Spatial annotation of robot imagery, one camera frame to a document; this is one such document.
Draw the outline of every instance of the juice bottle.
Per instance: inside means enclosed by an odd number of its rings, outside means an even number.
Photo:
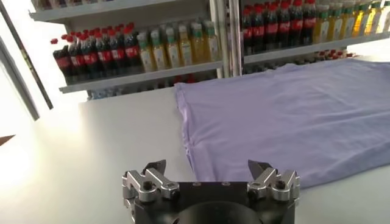
[[[372,35],[377,33],[381,14],[382,11],[380,9],[380,2],[372,3],[366,31],[364,33],[365,35]]]
[[[153,30],[151,33],[153,42],[153,56],[156,62],[157,70],[164,70],[168,68],[168,60],[166,59],[166,52],[164,46],[160,41],[159,30]]]
[[[172,68],[178,68],[182,65],[180,53],[179,53],[179,45],[176,42],[175,32],[172,27],[166,29],[166,37],[168,40],[168,57],[169,62]]]
[[[342,18],[341,18],[342,3],[335,3],[333,8],[333,16],[329,19],[328,41],[338,40],[340,37]]]
[[[329,5],[319,5],[319,14],[317,18],[316,27],[314,28],[314,42],[321,43],[325,42],[328,36],[328,11]]]
[[[208,54],[210,56],[210,61],[218,61],[219,60],[219,44],[218,39],[215,35],[214,23],[209,21],[206,23],[207,28],[207,46],[208,46]]]
[[[193,64],[193,51],[191,49],[191,43],[188,39],[187,27],[185,25],[179,26],[180,35],[180,53],[183,59],[183,65],[189,66]]]
[[[342,26],[339,39],[352,37],[353,25],[355,24],[355,16],[353,15],[354,2],[345,3],[344,14],[342,15]]]
[[[205,58],[205,41],[203,39],[202,26],[199,23],[193,26],[193,55],[196,63],[204,62]]]
[[[155,71],[153,53],[151,48],[148,45],[146,33],[145,32],[140,33],[137,36],[137,40],[140,45],[141,61],[145,72]]]

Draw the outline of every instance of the store shelf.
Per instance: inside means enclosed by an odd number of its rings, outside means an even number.
[[[178,0],[114,0],[109,2],[98,2],[87,5],[65,7],[62,9],[45,10],[30,13],[35,21],[62,23],[65,19],[77,16],[91,15],[103,12],[111,12],[121,9],[129,9],[146,5],[154,5]]]
[[[390,32],[378,33],[375,35],[365,37],[348,38],[338,41],[326,42],[321,44],[314,44],[303,47],[294,47],[290,49],[283,49],[279,51],[270,51],[261,54],[255,54],[244,57],[244,64],[274,60],[278,58],[292,57],[295,55],[308,54],[316,51],[325,51],[329,49],[336,49],[340,47],[346,47],[353,44],[361,44],[375,40],[382,40],[390,37]]]
[[[80,84],[70,85],[60,88],[62,93],[73,93],[84,90],[104,89],[119,85],[126,85],[131,83],[144,82],[148,80],[155,80],[161,78],[172,77],[176,75],[190,74],[201,71],[209,71],[222,67],[222,61],[204,63],[199,65],[191,65],[181,68],[172,68],[156,72],[142,73],[138,75],[127,75],[115,78],[108,78],[103,80],[96,80],[84,82]]]

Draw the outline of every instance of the table surface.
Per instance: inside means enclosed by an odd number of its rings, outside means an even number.
[[[0,147],[0,223],[130,223],[121,175],[166,159],[195,177],[173,88],[56,108]],[[389,223],[390,166],[302,191],[296,223]]]

